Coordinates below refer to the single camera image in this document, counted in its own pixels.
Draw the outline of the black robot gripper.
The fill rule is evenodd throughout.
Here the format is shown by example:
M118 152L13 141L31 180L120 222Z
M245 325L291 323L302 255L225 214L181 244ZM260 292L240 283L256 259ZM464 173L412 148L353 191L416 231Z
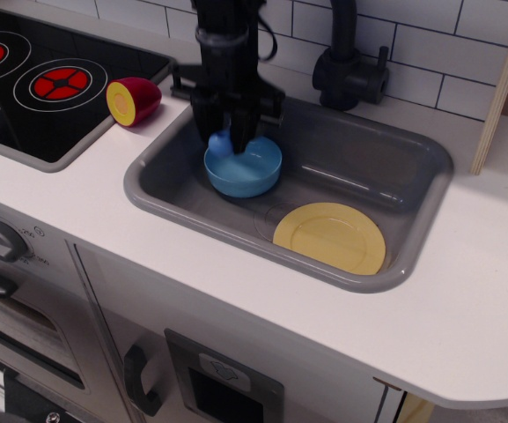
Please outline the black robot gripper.
M260 119L282 120L284 92L259 75L258 47L256 39L202 44L199 64L172 67L173 95L190 101L203 142L222 130L225 115L231 114L232 148L241 154L255 138Z

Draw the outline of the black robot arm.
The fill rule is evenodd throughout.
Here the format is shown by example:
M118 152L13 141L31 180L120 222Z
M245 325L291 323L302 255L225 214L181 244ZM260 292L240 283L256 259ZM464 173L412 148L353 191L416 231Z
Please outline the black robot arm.
M189 100L202 140L230 125L236 154L256 137L262 119L280 122L285 93L258 73L263 1L194 1L199 64L172 67L172 95Z

